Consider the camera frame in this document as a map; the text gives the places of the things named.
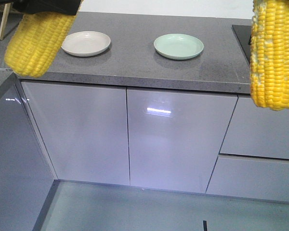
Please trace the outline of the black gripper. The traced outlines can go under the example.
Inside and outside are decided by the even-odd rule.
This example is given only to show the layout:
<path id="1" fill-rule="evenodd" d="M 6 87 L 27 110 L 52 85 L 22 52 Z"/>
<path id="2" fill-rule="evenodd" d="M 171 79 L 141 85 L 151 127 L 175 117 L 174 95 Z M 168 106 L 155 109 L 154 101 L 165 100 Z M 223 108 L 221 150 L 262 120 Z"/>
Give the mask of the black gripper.
<path id="1" fill-rule="evenodd" d="M 18 0 L 13 3 L 13 8 L 26 14 L 54 12 L 76 15 L 80 5 L 81 0 Z"/>

